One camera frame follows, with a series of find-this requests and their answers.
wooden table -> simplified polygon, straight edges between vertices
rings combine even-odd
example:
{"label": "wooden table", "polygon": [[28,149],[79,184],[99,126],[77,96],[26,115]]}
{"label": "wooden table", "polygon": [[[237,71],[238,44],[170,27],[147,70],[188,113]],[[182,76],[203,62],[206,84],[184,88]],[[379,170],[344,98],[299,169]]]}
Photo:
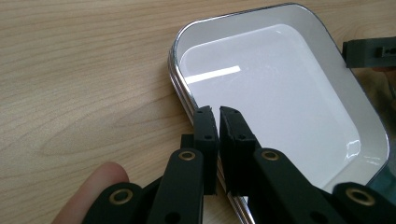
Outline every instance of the wooden table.
{"label": "wooden table", "polygon": [[[396,35],[394,0],[298,1],[343,41]],[[191,124],[167,54],[190,21],[282,1],[0,2],[0,222],[50,223],[101,163],[140,186],[161,176]],[[357,71],[378,111],[382,74]],[[237,223],[224,193],[204,223]]]}

rectangular white dish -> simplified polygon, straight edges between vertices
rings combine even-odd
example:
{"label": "rectangular white dish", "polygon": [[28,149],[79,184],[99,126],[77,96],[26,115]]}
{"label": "rectangular white dish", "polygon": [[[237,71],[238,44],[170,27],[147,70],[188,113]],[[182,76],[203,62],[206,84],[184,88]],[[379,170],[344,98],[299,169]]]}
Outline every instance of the rectangular white dish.
{"label": "rectangular white dish", "polygon": [[[177,35],[170,76],[191,118],[242,112],[263,147],[284,152],[318,188],[367,184],[388,159],[378,115],[322,22],[296,4],[195,21]],[[241,198],[241,220],[252,222]]]}

brass grommet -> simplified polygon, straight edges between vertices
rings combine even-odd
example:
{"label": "brass grommet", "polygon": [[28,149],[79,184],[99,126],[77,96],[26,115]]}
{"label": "brass grommet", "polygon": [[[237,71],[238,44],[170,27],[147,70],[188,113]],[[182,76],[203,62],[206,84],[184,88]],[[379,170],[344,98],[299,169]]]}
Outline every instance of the brass grommet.
{"label": "brass grommet", "polygon": [[128,203],[132,199],[133,195],[134,194],[132,193],[132,191],[130,189],[117,189],[110,195],[108,200],[110,201],[110,203],[112,203],[114,205],[121,205],[124,203]]}
{"label": "brass grommet", "polygon": [[264,151],[262,152],[262,157],[268,161],[277,161],[279,160],[279,155],[273,151]]}
{"label": "brass grommet", "polygon": [[373,206],[375,204],[375,198],[361,189],[349,188],[346,189],[346,196],[355,203],[359,203],[366,206]]}
{"label": "brass grommet", "polygon": [[191,151],[183,151],[178,154],[178,157],[183,161],[192,161],[195,158],[195,153]]}

table surface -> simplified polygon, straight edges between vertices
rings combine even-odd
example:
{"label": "table surface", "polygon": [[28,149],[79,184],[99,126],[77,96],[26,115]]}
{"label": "table surface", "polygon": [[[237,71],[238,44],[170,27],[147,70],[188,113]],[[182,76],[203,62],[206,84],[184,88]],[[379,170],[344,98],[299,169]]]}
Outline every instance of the table surface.
{"label": "table surface", "polygon": [[[338,48],[395,36],[396,1],[297,1]],[[0,222],[50,223],[84,179],[115,161],[144,187],[163,174],[191,124],[166,65],[191,21],[281,1],[0,1]],[[356,75],[389,136],[382,74]],[[238,223],[226,196],[205,197],[204,223]]]}

metal tray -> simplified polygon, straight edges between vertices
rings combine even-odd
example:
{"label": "metal tray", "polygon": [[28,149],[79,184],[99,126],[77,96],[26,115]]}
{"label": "metal tray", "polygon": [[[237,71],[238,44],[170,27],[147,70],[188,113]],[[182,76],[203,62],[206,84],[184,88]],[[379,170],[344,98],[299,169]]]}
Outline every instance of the metal tray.
{"label": "metal tray", "polygon": [[[241,111],[263,147],[284,152],[321,189],[367,184],[388,159],[378,115],[323,23],[303,6],[192,22],[177,34],[168,63],[190,118],[210,105],[219,127],[221,105]],[[253,222],[245,199],[232,203]]]}

